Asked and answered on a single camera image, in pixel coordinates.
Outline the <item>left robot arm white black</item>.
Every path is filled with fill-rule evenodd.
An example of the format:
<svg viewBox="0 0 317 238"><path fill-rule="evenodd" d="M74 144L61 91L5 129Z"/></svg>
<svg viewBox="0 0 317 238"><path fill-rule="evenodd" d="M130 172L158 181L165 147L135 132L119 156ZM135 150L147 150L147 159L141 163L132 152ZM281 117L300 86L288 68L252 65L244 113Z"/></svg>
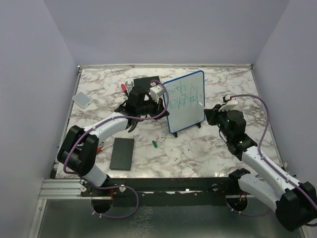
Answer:
<svg viewBox="0 0 317 238"><path fill-rule="evenodd" d="M153 86L149 90L134 86L127 99L106 119L90 126L74 125L69 129L57 154L64 173L77 175L92 183L92 190L97 195L108 193L108 175L96 165L99 145L140 120L160 119L169 115L169 99L162 99L163 95L168 95L166 87L157 80L151 83Z"/></svg>

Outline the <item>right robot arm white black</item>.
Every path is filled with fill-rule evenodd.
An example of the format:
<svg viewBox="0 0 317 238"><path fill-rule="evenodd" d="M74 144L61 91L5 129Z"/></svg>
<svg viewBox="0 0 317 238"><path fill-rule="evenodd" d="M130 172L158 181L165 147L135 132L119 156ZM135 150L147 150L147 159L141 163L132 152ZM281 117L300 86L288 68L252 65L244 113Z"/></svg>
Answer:
<svg viewBox="0 0 317 238"><path fill-rule="evenodd" d="M280 224L288 231L309 225L317 218L317 192L309 183L302 183L289 175L263 154L257 143L246 132L246 121L238 110L223 111L217 104L204 113L209 125L217 126L224 135L232 155L251 167L256 175L239 169L230 174L228 190L244 191L273 211Z"/></svg>

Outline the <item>green marker cap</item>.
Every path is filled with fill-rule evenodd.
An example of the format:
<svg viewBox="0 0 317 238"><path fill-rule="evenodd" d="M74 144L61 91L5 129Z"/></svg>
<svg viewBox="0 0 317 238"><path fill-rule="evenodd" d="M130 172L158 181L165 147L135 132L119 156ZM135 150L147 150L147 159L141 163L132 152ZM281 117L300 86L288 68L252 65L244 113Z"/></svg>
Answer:
<svg viewBox="0 0 317 238"><path fill-rule="evenodd" d="M155 148L158 147L157 143L156 143L154 140L152 141L152 144L153 144L153 146L154 146Z"/></svg>

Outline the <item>blue framed whiteboard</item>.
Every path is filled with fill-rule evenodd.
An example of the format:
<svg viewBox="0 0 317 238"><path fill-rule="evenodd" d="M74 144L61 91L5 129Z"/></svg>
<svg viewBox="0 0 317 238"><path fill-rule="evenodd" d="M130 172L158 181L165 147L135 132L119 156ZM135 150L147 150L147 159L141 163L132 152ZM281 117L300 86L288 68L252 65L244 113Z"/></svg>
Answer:
<svg viewBox="0 0 317 238"><path fill-rule="evenodd" d="M201 127L205 120L204 109L198 104L205 103L205 73L202 70L189 73L164 83L167 94L163 99L170 113L167 116L168 129L174 137L178 132L191 126Z"/></svg>

